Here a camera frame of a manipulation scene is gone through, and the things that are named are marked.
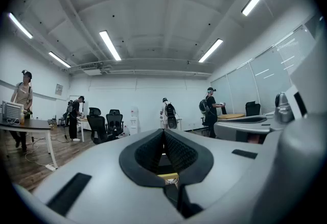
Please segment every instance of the person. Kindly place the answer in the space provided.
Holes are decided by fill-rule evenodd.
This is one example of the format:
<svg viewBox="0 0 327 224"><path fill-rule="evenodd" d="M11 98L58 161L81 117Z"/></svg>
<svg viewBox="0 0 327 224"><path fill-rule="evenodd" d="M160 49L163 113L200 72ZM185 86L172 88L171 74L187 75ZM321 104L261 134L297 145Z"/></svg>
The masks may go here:
<svg viewBox="0 0 327 224"><path fill-rule="evenodd" d="M84 97L80 96L73 102L73 109L69 114L69 137L71 140L79 140L77 138L77 117L82 115L79 111L82 102L84 102Z"/></svg>
<svg viewBox="0 0 327 224"><path fill-rule="evenodd" d="M208 112L207 116L205 117L205 122L209 126L209 137L210 138L215 138L215 131L214 131L214 125L217 122L217 109L216 108L222 108L225 107L224 105L218 105L216 104L216 100L213 97L214 90L212 87L209 87L207 90L207 96L205 97L206 104L210 108L210 111Z"/></svg>
<svg viewBox="0 0 327 224"><path fill-rule="evenodd" d="M33 90L29 85L32 79L32 74L29 71L23 71L22 73L24 74L22 77L22 83L16 84L16 89L11 96L11 102L15 101L15 103L23 104L24 110L29 111L33 102ZM9 132L16 141L16 148L18 148L19 144L21 143L22 151L23 153L26 153L26 132L19 132L20 136L18 136L17 132L15 131Z"/></svg>
<svg viewBox="0 0 327 224"><path fill-rule="evenodd" d="M166 106L169 104L167 98L162 99L162 106L160 110L160 119L163 129L168 129L168 117L166 115Z"/></svg>

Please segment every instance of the ceiling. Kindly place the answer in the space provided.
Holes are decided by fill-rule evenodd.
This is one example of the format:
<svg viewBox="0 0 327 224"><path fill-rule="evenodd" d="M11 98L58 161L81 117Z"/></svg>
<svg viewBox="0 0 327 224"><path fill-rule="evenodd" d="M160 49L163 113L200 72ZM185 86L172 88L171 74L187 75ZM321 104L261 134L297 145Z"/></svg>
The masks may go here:
<svg viewBox="0 0 327 224"><path fill-rule="evenodd" d="M116 71L138 67L212 73L217 63L245 48L292 2L262 0L244 16L241 10L248 1L13 0L8 11L33 34L28 44L62 68L49 51L71 66L105 62ZM121 62L103 43L99 35L103 30ZM206 62L198 63L218 38L223 44Z"/></svg>

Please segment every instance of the black office chair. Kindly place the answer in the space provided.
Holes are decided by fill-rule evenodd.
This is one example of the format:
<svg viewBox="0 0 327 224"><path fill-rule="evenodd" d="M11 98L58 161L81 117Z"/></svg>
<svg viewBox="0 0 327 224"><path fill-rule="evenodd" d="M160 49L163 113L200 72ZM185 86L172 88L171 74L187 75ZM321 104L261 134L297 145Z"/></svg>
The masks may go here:
<svg viewBox="0 0 327 224"><path fill-rule="evenodd" d="M124 131L123 115L119 110L110 110L106 118L108 134L113 134L116 137Z"/></svg>
<svg viewBox="0 0 327 224"><path fill-rule="evenodd" d="M116 140L116 137L113 134L107 134L105 129L105 119L100 116L101 111L98 108L89 108L90 113L86 117L88 124L91 127L92 134L91 139L95 144L100 144L103 142Z"/></svg>
<svg viewBox="0 0 327 224"><path fill-rule="evenodd" d="M254 102L248 102L245 104L246 116L255 116L260 114L260 104Z"/></svg>

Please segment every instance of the wooden floor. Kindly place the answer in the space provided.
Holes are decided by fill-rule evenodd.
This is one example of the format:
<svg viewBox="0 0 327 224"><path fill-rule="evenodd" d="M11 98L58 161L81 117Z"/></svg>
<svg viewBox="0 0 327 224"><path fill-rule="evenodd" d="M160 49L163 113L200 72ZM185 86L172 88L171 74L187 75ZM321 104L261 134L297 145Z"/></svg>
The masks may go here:
<svg viewBox="0 0 327 224"><path fill-rule="evenodd" d="M12 182L32 191L49 176L52 171L48 170L45 166L27 161L25 159L25 154L22 153L21 146L19 148L15 147L16 142L10 133L8 131L0 131L0 154L9 177ZM68 128L66 128L66 133L69 139ZM35 138L34 146L31 136L31 133L26 136L27 152L35 151L31 154L27 154L27 159L36 161L39 164L52 164L51 155L48 154L45 139L37 141L39 138L44 138L44 134L33 133L33 137ZM83 151L94 146L95 144L92 142L90 136L90 131L84 131L85 142L66 142L62 127L58 127L58 129L51 131L52 147L58 166L63 166ZM77 137L82 139L81 133L79 133Z"/></svg>

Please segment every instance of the sneaker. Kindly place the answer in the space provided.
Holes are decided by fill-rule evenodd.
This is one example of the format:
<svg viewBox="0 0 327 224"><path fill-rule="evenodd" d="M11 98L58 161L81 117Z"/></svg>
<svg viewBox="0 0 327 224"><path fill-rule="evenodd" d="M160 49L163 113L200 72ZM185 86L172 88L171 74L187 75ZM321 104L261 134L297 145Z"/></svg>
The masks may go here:
<svg viewBox="0 0 327 224"><path fill-rule="evenodd" d="M19 147L19 145L20 145L20 140L16 140L16 148L18 148Z"/></svg>

